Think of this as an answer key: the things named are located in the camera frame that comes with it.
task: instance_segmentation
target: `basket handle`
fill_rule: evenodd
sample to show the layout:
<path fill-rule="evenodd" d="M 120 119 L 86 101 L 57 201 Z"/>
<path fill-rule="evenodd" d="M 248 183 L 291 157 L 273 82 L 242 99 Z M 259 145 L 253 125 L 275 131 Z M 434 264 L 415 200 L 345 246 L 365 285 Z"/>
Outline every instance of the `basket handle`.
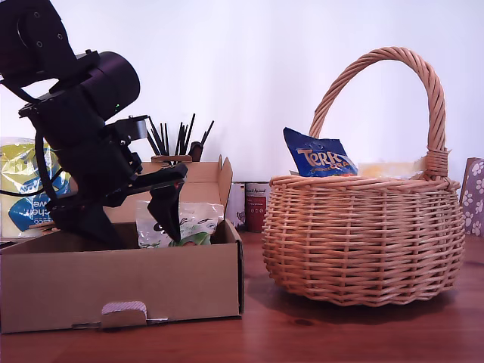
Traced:
<path fill-rule="evenodd" d="M 448 174 L 447 156 L 445 148 L 445 100 L 444 91 L 440 85 L 439 77 L 435 70 L 420 55 L 407 48 L 388 47 L 375 49 L 363 55 L 357 61 L 350 64 L 343 73 L 333 82 L 330 89 L 324 95 L 323 100 L 316 108 L 315 118 L 309 130 L 309 136 L 319 137 L 324 118 L 327 115 L 334 99 L 343 87 L 361 70 L 378 61 L 391 60 L 401 61 L 407 64 L 420 77 L 429 98 L 430 128 L 427 142 L 425 179 L 436 180 L 445 178 Z"/>

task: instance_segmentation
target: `cable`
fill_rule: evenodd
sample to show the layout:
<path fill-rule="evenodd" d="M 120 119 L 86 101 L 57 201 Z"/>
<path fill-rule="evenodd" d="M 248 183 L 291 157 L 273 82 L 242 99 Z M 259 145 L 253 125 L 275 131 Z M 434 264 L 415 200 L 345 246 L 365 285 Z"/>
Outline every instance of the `cable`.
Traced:
<path fill-rule="evenodd" d="M 51 179 L 48 177 L 47 165 L 45 165 L 44 135 L 40 131 L 37 131 L 36 133 L 35 149 L 36 149 L 37 168 L 39 168 L 40 181 L 42 182 L 44 191 L 50 200 L 57 200 L 57 194 L 55 193 L 55 190 L 52 187 Z"/>
<path fill-rule="evenodd" d="M 59 177 L 59 175 L 63 172 L 64 170 L 60 168 L 52 177 L 51 183 Z M 5 195 L 10 195 L 11 197 L 32 197 L 37 194 L 41 194 L 44 192 L 44 187 L 38 189 L 37 191 L 33 191 L 32 193 L 14 193 L 13 191 L 3 191 L 0 190 L 0 194 L 5 194 Z"/>

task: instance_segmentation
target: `white background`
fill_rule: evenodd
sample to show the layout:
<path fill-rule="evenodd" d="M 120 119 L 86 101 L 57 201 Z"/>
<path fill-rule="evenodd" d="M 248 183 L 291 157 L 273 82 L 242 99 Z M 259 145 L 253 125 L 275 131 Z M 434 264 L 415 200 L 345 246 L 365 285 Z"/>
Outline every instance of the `white background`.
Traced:
<path fill-rule="evenodd" d="M 197 114 L 200 139 L 216 121 L 203 160 L 232 162 L 234 180 L 261 181 L 295 169 L 282 137 L 309 130 L 314 109 L 340 72 L 374 48 L 414 49 L 439 74 L 447 102 L 450 176 L 484 157 L 484 2 L 52 0 L 75 52 L 115 51 L 141 79 L 139 99 L 121 116 L 148 113 L 170 123 Z M 44 93 L 51 82 L 28 90 Z M 34 136 L 18 119 L 23 102 L 0 89 L 2 136 Z M 321 137 L 341 138 L 356 162 L 413 161 L 426 153 L 427 99 L 404 64 L 380 62 L 341 93 Z M 133 149 L 144 160 L 146 140 Z"/>

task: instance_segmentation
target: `chip bag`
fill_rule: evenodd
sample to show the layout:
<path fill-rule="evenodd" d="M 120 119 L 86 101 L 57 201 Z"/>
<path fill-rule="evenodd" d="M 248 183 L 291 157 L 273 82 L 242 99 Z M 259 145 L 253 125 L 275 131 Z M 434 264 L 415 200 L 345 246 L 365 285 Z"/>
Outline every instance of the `chip bag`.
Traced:
<path fill-rule="evenodd" d="M 284 129 L 284 139 L 301 176 L 358 174 L 338 139 L 312 138 L 287 127 Z"/>

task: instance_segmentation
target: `wooden table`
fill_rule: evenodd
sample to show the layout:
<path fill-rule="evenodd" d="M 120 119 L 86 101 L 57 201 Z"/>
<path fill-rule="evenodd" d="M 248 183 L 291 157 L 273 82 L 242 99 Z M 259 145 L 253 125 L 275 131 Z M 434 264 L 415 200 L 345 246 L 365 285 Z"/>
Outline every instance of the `wooden table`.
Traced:
<path fill-rule="evenodd" d="M 469 237 L 457 288 L 406 306 L 338 307 L 276 287 L 259 234 L 243 234 L 242 318 L 112 332 L 1 336 L 2 363 L 484 361 L 484 240 Z"/>

